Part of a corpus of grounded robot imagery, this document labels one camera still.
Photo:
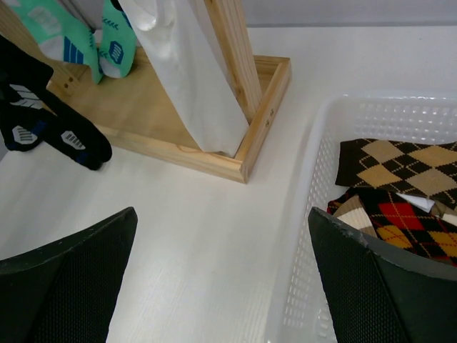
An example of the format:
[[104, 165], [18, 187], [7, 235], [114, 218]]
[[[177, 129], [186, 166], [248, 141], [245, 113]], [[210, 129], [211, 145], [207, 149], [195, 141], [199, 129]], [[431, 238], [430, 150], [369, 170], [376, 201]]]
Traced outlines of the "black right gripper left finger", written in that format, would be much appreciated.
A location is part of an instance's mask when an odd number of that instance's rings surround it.
[[1, 260], [1, 341], [105, 342], [137, 223], [127, 207]]

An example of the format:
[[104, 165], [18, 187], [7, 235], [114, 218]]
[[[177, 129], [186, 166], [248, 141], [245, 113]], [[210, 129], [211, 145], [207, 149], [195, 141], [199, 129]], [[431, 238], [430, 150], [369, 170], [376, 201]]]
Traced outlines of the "black grey blue sock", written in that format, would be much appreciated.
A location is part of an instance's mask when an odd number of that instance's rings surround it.
[[47, 89], [54, 70], [1, 37], [1, 134], [10, 151], [45, 142], [76, 163], [99, 170], [112, 157], [108, 139]]

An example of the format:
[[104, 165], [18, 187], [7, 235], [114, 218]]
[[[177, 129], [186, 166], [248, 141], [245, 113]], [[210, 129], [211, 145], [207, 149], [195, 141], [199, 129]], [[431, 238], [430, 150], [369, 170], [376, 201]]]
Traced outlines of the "wooden clothes rack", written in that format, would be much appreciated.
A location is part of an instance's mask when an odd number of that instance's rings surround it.
[[226, 72], [227, 81], [248, 122], [234, 156], [199, 148], [186, 130], [139, 40], [131, 70], [120, 79], [103, 73], [98, 84], [83, 64], [46, 57], [17, 15], [1, 3], [1, 37], [53, 70], [47, 89], [88, 119], [123, 149], [245, 183], [291, 76], [287, 58], [256, 56], [251, 49], [239, 1], [202, 1], [200, 23]]

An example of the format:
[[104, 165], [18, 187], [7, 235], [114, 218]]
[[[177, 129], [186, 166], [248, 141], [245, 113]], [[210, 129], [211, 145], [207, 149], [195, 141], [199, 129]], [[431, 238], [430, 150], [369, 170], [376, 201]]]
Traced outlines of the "brown tan argyle sock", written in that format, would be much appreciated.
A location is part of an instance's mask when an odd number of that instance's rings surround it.
[[456, 143], [343, 141], [336, 185], [424, 197], [456, 209]]

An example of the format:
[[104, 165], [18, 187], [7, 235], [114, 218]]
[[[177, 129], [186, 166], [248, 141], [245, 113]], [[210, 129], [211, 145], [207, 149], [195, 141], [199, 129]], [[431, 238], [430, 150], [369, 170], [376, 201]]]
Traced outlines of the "teal patterned sock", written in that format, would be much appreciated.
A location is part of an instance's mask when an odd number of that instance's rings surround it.
[[48, 58], [91, 69], [98, 84], [103, 72], [91, 30], [57, 1], [5, 1]]
[[131, 70], [136, 53], [136, 35], [118, 1], [104, 1], [99, 62], [103, 73], [120, 79]]

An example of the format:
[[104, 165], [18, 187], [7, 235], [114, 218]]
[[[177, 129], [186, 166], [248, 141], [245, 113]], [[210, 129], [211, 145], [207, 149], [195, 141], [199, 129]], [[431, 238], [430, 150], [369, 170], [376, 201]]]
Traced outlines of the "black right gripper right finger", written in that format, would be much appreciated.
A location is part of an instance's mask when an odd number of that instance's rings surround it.
[[338, 342], [455, 342], [456, 268], [314, 207], [308, 230]]

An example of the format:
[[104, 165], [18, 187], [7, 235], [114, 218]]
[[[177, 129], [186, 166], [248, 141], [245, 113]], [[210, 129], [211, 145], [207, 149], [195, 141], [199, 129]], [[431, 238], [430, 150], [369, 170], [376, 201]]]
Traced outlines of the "white hanging cloth bag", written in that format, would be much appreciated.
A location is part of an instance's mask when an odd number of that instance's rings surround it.
[[121, 1], [162, 87], [199, 148], [234, 156], [248, 122], [204, 33], [202, 1]]

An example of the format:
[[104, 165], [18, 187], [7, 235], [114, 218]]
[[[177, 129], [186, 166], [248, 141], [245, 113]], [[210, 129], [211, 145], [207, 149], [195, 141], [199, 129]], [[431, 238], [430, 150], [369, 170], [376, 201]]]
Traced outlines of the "red yellow argyle sock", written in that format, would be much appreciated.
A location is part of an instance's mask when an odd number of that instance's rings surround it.
[[456, 226], [395, 193], [350, 188], [327, 212], [353, 228], [436, 262], [456, 266]]

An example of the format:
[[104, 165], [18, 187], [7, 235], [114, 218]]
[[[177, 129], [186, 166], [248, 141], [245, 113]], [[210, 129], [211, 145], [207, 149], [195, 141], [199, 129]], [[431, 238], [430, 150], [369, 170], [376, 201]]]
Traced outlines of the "white plastic basket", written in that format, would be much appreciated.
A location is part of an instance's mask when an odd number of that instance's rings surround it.
[[316, 118], [266, 342], [456, 340], [456, 97], [340, 96]]

